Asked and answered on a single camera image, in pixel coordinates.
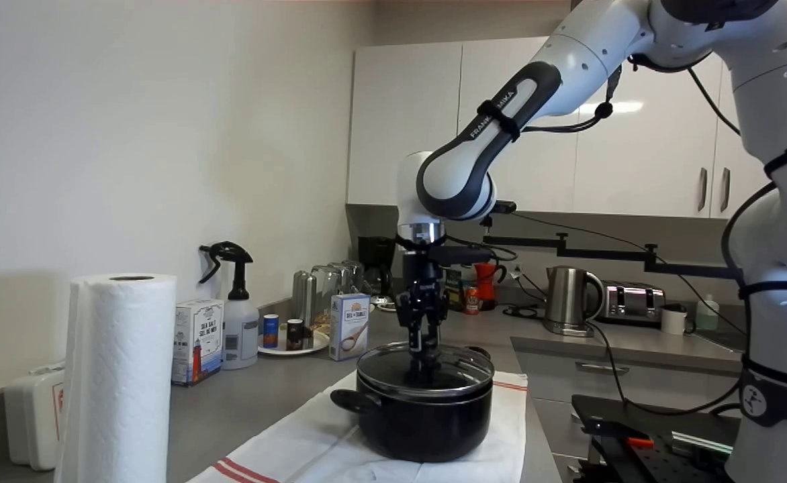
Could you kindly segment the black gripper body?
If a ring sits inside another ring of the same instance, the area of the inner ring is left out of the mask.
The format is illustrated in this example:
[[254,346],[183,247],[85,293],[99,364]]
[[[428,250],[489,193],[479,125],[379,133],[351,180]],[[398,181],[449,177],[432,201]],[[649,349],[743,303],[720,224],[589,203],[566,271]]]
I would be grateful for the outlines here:
[[398,322],[409,331],[413,374],[425,374],[436,366],[437,323],[446,315],[446,298],[432,251],[432,243],[403,243],[406,288],[398,295]]

